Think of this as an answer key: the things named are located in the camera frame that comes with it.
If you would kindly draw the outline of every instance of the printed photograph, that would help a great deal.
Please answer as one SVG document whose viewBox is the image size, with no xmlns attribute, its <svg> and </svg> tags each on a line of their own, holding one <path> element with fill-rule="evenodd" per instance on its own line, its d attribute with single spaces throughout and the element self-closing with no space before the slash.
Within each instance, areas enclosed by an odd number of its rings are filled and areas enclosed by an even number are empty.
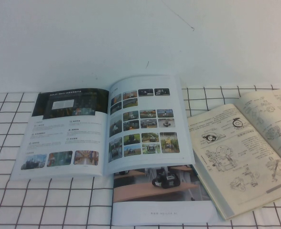
<svg viewBox="0 0 281 229">
<path fill-rule="evenodd" d="M 155 88 L 155 95 L 170 95 L 169 88 Z"/>
<path fill-rule="evenodd" d="M 161 152 L 161 147 L 159 143 L 142 144 L 143 154 L 159 154 Z"/>
<path fill-rule="evenodd" d="M 143 119 L 140 121 L 141 128 L 157 128 L 157 121 L 155 118 Z"/>
<path fill-rule="evenodd" d="M 113 202 L 210 200 L 191 166 L 151 167 L 114 174 Z"/>
<path fill-rule="evenodd" d="M 21 170 L 43 168 L 45 165 L 47 154 L 29 155 L 26 157 Z"/>
<path fill-rule="evenodd" d="M 121 115 L 117 115 L 110 120 L 110 137 L 122 131 Z"/>
<path fill-rule="evenodd" d="M 175 127 L 173 118 L 159 118 L 159 127 Z"/>
<path fill-rule="evenodd" d="M 124 156 L 133 156 L 133 155 L 140 155 L 141 154 L 141 146 L 140 145 L 132 145 L 132 146 L 125 146 L 123 155 Z"/>
<path fill-rule="evenodd" d="M 108 91 L 96 88 L 40 93 L 36 99 L 32 117 L 43 119 L 73 115 L 108 113 Z"/>
<path fill-rule="evenodd" d="M 92 150 L 77 150 L 74 165 L 98 165 L 99 152 Z"/>
<path fill-rule="evenodd" d="M 159 109 L 157 110 L 158 118 L 173 118 L 172 109 Z"/>
<path fill-rule="evenodd" d="M 126 135 L 123 137 L 123 145 L 126 146 L 126 145 L 141 143 L 140 138 L 141 138 L 140 134 Z"/>
<path fill-rule="evenodd" d="M 137 98 L 135 98 L 135 99 L 127 99 L 127 100 L 122 101 L 122 107 L 123 108 L 137 106 L 137 105 L 138 105 Z"/>
<path fill-rule="evenodd" d="M 122 94 L 122 99 L 131 99 L 131 98 L 136 98 L 137 97 L 137 91 L 130 91 L 130 92 L 125 92 Z"/>
<path fill-rule="evenodd" d="M 114 112 L 119 111 L 119 110 L 121 110 L 121 102 L 112 106 L 110 109 L 110 113 L 113 114 Z"/>
<path fill-rule="evenodd" d="M 121 101 L 121 94 L 116 95 L 114 98 L 111 100 L 111 106 L 120 102 Z"/>
<path fill-rule="evenodd" d="M 141 142 L 150 143 L 150 142 L 159 142 L 159 134 L 158 133 L 143 133 L 141 134 Z"/>
<path fill-rule="evenodd" d="M 162 153 L 179 153 L 179 142 L 176 132 L 160 133 Z"/>
<path fill-rule="evenodd" d="M 155 110 L 141 110 L 140 118 L 156 118 Z"/>
<path fill-rule="evenodd" d="M 139 97 L 153 96 L 153 89 L 139 89 Z"/>
<path fill-rule="evenodd" d="M 72 151 L 50 153 L 48 157 L 47 167 L 67 166 L 72 161 Z"/>
<path fill-rule="evenodd" d="M 108 144 L 108 162 L 122 158 L 122 137 L 116 138 Z"/>
<path fill-rule="evenodd" d="M 127 121 L 127 122 L 123 123 L 123 131 L 136 130 L 139 128 L 140 128 L 139 120 L 132 120 L 132 121 Z"/>
<path fill-rule="evenodd" d="M 129 121 L 133 119 L 138 119 L 139 118 L 139 111 L 130 111 L 123 113 L 123 121 Z"/>
</svg>

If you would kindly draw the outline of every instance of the manual page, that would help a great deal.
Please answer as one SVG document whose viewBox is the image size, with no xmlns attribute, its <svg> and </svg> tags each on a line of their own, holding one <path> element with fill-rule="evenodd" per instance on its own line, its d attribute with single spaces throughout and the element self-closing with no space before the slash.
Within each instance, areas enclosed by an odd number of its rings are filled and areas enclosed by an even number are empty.
<svg viewBox="0 0 281 229">
<path fill-rule="evenodd" d="M 103 174 L 108 91 L 39 94 L 11 179 Z"/>
<path fill-rule="evenodd" d="M 236 107 L 281 157 L 281 89 L 248 93 Z"/>
<path fill-rule="evenodd" d="M 193 164 L 180 81 L 132 77 L 110 89 L 106 173 Z"/>
<path fill-rule="evenodd" d="M 224 218 L 281 197 L 280 156 L 233 104 L 188 123 L 195 168 Z"/>
</svg>

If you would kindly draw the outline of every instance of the magazine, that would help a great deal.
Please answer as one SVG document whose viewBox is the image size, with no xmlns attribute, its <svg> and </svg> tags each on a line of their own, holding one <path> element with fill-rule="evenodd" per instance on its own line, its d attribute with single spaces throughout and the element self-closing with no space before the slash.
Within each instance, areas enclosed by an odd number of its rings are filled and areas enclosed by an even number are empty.
<svg viewBox="0 0 281 229">
<path fill-rule="evenodd" d="M 132 77 L 38 94 L 11 179 L 193 163 L 180 81 Z"/>
<path fill-rule="evenodd" d="M 195 169 L 224 219 L 281 198 L 281 90 L 188 118 Z"/>
</svg>

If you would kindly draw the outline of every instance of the table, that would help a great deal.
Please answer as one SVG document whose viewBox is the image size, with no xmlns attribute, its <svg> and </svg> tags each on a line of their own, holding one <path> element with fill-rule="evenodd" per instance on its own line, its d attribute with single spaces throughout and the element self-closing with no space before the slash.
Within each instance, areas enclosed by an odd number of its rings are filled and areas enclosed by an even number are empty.
<svg viewBox="0 0 281 229">
<path fill-rule="evenodd" d="M 214 107 L 233 103 L 247 92 L 277 88 L 281 88 L 281 85 L 184 88 L 186 115 L 194 116 Z M 112 177 L 9 181 L 36 96 L 37 93 L 0 94 L 0 228 L 121 228 L 110 224 Z M 213 225 L 176 225 L 172 229 L 182 229 L 183 226 L 192 229 L 281 229 L 281 199 L 230 221 L 221 221 Z"/>
</svg>

